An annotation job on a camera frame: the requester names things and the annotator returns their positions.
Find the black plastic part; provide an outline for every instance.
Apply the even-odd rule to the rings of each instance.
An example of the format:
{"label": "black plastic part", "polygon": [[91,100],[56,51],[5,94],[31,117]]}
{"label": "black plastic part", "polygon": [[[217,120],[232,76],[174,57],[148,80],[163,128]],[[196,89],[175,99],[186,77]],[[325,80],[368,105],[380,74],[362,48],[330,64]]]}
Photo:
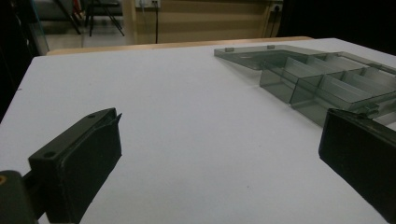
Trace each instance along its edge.
{"label": "black plastic part", "polygon": [[319,156],[389,223],[396,221],[396,132],[329,109]]}
{"label": "black plastic part", "polygon": [[29,158],[51,223],[79,223],[121,156],[116,109],[81,119]]}
{"label": "black plastic part", "polygon": [[0,223],[36,223],[33,207],[18,172],[0,172],[0,195]]}

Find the white surface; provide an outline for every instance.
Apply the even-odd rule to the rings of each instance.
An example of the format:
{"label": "white surface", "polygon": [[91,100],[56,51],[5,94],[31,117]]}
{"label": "white surface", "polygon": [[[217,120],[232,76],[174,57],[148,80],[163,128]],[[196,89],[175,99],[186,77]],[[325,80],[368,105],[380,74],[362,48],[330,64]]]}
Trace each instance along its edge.
{"label": "white surface", "polygon": [[[275,44],[396,64],[337,39]],[[0,169],[24,175],[52,138],[116,107],[123,156],[81,223],[386,223],[320,160],[321,128],[217,48],[35,58],[0,126]]]}

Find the wall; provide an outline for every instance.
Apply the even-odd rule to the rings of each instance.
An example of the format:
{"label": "wall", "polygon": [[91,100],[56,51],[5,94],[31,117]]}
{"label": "wall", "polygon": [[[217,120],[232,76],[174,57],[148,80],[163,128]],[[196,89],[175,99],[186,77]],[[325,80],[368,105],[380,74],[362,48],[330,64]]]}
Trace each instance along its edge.
{"label": "wall", "polygon": [[[158,43],[246,39],[268,36],[272,1],[162,0]],[[124,10],[128,44],[155,43],[155,10],[134,6]]]}

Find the floor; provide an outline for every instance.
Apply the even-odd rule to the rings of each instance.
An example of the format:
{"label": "floor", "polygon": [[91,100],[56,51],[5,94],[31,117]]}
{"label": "floor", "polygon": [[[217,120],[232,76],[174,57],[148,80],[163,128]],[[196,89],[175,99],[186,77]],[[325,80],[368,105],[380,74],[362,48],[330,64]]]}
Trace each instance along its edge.
{"label": "floor", "polygon": [[[122,17],[116,19],[123,26]],[[122,36],[109,17],[94,18],[92,36],[90,36],[90,27],[84,27],[84,20],[79,19],[79,22],[81,25],[78,29],[81,35],[77,34],[69,21],[42,21],[49,50],[126,45],[125,36]]]}

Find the tabletop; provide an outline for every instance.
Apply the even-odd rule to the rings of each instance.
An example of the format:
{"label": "tabletop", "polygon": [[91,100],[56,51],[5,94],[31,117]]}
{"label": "tabletop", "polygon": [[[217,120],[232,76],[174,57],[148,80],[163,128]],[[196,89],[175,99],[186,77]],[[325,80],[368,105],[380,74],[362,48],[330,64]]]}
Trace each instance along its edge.
{"label": "tabletop", "polygon": [[[396,64],[334,38],[233,46],[271,44]],[[116,107],[122,157],[81,223],[386,223],[320,160],[318,125],[260,88],[260,71],[214,56],[228,46],[34,58],[0,125],[0,169],[26,174],[48,141]]]}

